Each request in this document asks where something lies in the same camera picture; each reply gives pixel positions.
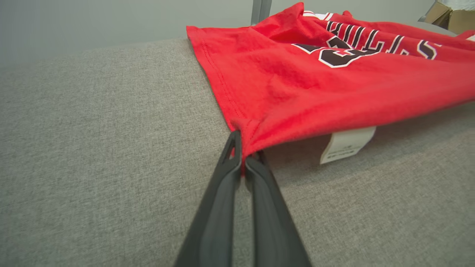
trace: red fabric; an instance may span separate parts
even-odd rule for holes
[[[303,13],[298,3],[256,26],[187,27],[228,126],[242,132],[245,157],[278,143],[389,124],[475,97],[475,42],[359,21],[347,11],[330,21]]]

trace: gray wall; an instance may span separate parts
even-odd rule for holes
[[[433,0],[306,0],[314,12],[417,20]],[[296,0],[274,0],[275,14]],[[0,67],[78,51],[186,37],[185,26],[250,24],[252,0],[0,0]]]
[[[304,0],[305,10],[314,13],[338,13],[348,10],[355,19],[366,21],[417,21],[435,0]],[[273,0],[270,10],[275,14],[291,6],[294,0]]]

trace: care label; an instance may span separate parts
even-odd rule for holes
[[[355,155],[371,140],[375,130],[376,127],[369,127],[333,133],[320,164]]]

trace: gray couch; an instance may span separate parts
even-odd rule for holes
[[[188,40],[0,71],[0,265],[171,266],[229,130]],[[315,266],[475,261],[474,105],[265,152]],[[237,192],[234,266],[251,266]]]

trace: cardboard box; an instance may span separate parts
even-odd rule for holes
[[[440,2],[435,2],[424,21],[461,34],[466,30],[475,30],[475,10],[452,10]]]

